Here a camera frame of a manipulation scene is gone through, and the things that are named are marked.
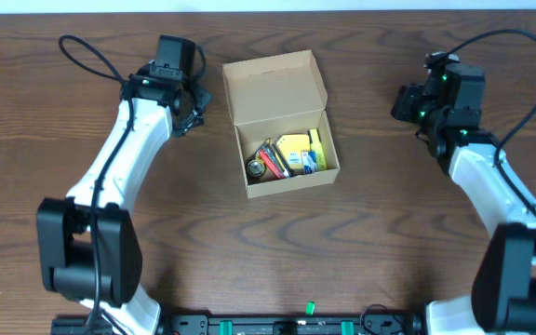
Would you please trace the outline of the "red black stapler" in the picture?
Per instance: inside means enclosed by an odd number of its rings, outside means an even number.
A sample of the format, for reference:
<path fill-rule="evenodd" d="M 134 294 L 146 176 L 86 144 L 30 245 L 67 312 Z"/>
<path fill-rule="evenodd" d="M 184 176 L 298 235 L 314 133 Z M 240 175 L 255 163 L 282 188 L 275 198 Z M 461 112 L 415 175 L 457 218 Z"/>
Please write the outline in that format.
<path fill-rule="evenodd" d="M 279 155 L 269 141 L 261 145 L 258 154 L 264 165 L 267 166 L 277 179 L 288 179 L 292 177 L 290 169 L 280 160 Z"/>

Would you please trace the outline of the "blue white staples box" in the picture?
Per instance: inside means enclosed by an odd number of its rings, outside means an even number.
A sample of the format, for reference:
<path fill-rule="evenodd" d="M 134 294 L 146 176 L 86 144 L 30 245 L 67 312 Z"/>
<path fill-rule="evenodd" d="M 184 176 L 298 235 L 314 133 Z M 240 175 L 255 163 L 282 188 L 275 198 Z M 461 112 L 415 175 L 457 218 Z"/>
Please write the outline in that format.
<path fill-rule="evenodd" d="M 318 171 L 318 164 L 314 151 L 302 151 L 301 161 L 303 164 L 303 173 L 305 175 L 313 174 Z"/>

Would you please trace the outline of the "yellow sticky note pad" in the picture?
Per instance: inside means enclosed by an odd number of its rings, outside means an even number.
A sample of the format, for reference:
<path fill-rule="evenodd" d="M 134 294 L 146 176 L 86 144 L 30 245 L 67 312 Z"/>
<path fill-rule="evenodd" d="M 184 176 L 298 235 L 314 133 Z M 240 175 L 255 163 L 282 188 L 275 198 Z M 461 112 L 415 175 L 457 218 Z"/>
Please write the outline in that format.
<path fill-rule="evenodd" d="M 302 152 L 311 149 L 309 136 L 307 134 L 282 135 L 277 140 L 276 147 L 293 173 L 302 175 L 304 173 Z"/>

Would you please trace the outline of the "cardboard box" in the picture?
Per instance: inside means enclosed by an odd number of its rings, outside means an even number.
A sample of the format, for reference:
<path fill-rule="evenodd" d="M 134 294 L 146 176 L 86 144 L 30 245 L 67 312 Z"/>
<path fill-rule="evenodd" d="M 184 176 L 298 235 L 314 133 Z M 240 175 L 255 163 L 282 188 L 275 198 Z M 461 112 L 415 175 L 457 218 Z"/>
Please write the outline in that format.
<path fill-rule="evenodd" d="M 249 198 L 336 180 L 340 163 L 326 113 L 328 93 L 312 51 L 227 63 L 222 75 Z M 275 143 L 284 135 L 306 135 L 311 129 L 319 135 L 325 170 L 308 175 L 295 171 L 286 179 L 278 179 L 269 168 L 259 178 L 248 174 L 248 162 L 266 140 Z"/>

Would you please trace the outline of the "yellow highlighter marker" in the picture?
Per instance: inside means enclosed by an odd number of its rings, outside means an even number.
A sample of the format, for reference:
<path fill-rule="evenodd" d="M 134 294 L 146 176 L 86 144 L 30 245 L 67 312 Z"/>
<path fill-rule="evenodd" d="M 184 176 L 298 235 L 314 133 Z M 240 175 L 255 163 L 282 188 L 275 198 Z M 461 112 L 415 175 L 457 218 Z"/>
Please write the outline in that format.
<path fill-rule="evenodd" d="M 324 171 L 328 169 L 326 157 L 324 154 L 322 142 L 320 140 L 319 132 L 317 128 L 312 128 L 308 131 L 310 138 L 311 150 L 315 153 L 317 170 Z"/>

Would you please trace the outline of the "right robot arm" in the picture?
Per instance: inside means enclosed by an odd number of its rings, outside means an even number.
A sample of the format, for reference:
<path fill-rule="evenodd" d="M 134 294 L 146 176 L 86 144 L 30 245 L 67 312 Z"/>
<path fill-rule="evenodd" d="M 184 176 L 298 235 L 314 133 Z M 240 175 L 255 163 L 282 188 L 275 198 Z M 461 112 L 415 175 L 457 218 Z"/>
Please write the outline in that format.
<path fill-rule="evenodd" d="M 425 310 L 430 334 L 536 334 L 536 199 L 481 128 L 485 75 L 455 60 L 429 65 L 422 84 L 403 86 L 394 119 L 418 138 L 468 196 L 490 241 L 470 294 Z"/>

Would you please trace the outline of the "black yellow correction tape dispenser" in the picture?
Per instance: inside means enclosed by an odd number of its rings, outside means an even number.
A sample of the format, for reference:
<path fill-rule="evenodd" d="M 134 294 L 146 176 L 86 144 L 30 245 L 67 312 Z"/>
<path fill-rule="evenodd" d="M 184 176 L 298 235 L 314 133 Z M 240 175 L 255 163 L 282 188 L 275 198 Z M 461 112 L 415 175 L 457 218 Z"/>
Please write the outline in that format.
<path fill-rule="evenodd" d="M 246 164 L 246 172 L 250 178 L 260 179 L 266 172 L 266 165 L 263 160 L 252 158 Z"/>

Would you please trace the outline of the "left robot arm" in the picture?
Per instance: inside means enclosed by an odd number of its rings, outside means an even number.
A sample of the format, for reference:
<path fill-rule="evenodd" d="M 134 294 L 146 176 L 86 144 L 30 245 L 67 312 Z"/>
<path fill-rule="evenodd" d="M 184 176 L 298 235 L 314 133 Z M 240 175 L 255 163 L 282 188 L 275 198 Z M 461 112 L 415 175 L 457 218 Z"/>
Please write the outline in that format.
<path fill-rule="evenodd" d="M 211 93 L 198 83 L 133 75 L 109 137 L 86 174 L 62 199 L 36 212 L 46 290 L 93 312 L 58 320 L 54 334 L 156 334 L 161 306 L 141 285 L 142 254 L 131 214 L 161 147 L 202 124 Z"/>

